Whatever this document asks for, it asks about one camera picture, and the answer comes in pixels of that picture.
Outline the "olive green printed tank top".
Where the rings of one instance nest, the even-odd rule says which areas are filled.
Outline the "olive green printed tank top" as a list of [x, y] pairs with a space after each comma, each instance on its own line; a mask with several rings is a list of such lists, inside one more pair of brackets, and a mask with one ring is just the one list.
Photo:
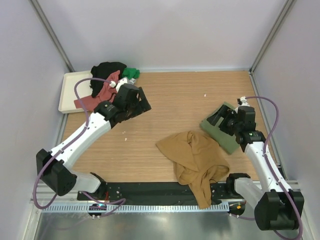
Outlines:
[[223, 120], [222, 117], [218, 119], [216, 125], [212, 125], [210, 123], [210, 119], [215, 117], [215, 115], [218, 113], [218, 110], [223, 105], [226, 105], [231, 109], [235, 108], [230, 103], [224, 102], [216, 110], [214, 110], [211, 114], [204, 118], [200, 122], [199, 126], [205, 133], [207, 133], [213, 140], [215, 140], [227, 154], [231, 155], [240, 147], [239, 144], [236, 142], [236, 137], [234, 135], [230, 136], [219, 129], [219, 125]]

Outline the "tan brown tank top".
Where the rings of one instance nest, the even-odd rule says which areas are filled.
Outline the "tan brown tank top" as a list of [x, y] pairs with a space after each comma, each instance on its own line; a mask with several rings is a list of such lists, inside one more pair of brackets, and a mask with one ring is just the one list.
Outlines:
[[173, 162], [173, 172], [180, 185], [189, 186], [198, 207], [212, 205], [211, 183], [216, 183], [230, 172], [219, 144], [199, 131], [175, 133], [159, 140], [159, 151]]

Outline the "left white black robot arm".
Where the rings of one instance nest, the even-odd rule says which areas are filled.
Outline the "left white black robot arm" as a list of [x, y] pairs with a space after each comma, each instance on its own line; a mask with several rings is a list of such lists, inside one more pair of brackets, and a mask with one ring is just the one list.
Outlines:
[[77, 191], [101, 200], [107, 192], [106, 181], [93, 172], [74, 172], [74, 164], [98, 138], [115, 125], [139, 116], [151, 108], [142, 87], [123, 84], [113, 102], [100, 102], [86, 122], [65, 141], [50, 151], [41, 149], [36, 154], [40, 179], [58, 196]]

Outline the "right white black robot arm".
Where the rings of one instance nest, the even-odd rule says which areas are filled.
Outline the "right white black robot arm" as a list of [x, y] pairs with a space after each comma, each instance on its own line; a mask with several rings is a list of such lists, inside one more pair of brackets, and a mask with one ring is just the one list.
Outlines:
[[225, 192], [231, 198], [243, 197], [254, 209], [254, 220], [262, 231], [303, 230], [302, 211], [305, 199], [279, 172], [264, 134], [256, 129], [256, 112], [243, 104], [232, 109], [223, 104], [208, 122], [230, 136], [252, 162], [260, 186], [246, 173], [232, 173]]

